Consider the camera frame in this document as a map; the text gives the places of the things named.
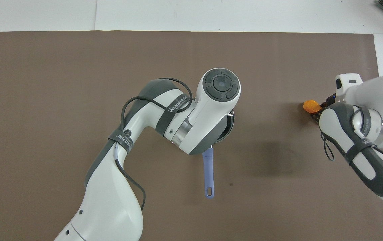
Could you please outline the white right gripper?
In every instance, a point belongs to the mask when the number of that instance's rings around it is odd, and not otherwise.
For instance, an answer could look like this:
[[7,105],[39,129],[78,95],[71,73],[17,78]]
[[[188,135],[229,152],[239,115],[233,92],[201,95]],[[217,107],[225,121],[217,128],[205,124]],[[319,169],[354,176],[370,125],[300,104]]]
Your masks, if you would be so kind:
[[[355,92],[360,84],[363,83],[361,76],[357,73],[340,74],[335,77],[336,93],[329,96],[324,102],[324,108],[328,108],[335,102],[356,103]],[[311,118],[316,122],[320,121],[320,117],[324,110],[312,113]]]

